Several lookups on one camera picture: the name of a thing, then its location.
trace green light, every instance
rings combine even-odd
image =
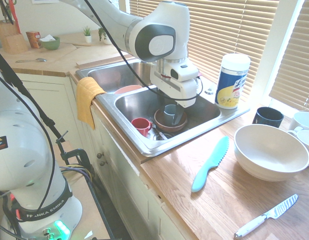
[[[60,236],[61,239],[62,240],[68,240],[69,237],[70,237],[70,230],[66,227],[66,225],[60,220],[55,221],[54,225],[59,230],[59,232],[61,234],[61,236]]]

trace yellow dish towel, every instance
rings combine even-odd
[[[90,125],[95,130],[95,123],[91,114],[91,102],[98,94],[106,92],[98,85],[92,77],[84,77],[76,87],[76,107],[78,119]]]

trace window blinds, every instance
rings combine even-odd
[[[309,0],[303,3],[269,96],[309,111]]]
[[[145,17],[161,0],[130,0],[131,14]],[[246,54],[250,69],[241,99],[249,97],[279,0],[189,0],[189,58],[207,79],[217,83],[222,58]]]

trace cabinet knob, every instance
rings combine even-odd
[[[100,163],[99,163],[99,165],[102,167],[102,166],[104,166],[105,164],[108,164],[108,162],[107,161],[101,161]]]
[[[96,155],[96,157],[97,157],[98,159],[101,159],[104,155],[105,155],[104,152],[102,152],[102,153],[99,152],[99,153]]]

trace white mug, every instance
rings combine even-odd
[[[309,151],[309,130],[303,130],[301,126],[297,126],[294,130],[289,130],[288,133],[299,139]]]
[[[302,127],[304,130],[309,130],[309,112],[299,111],[294,114],[289,130],[295,130],[296,127]]]

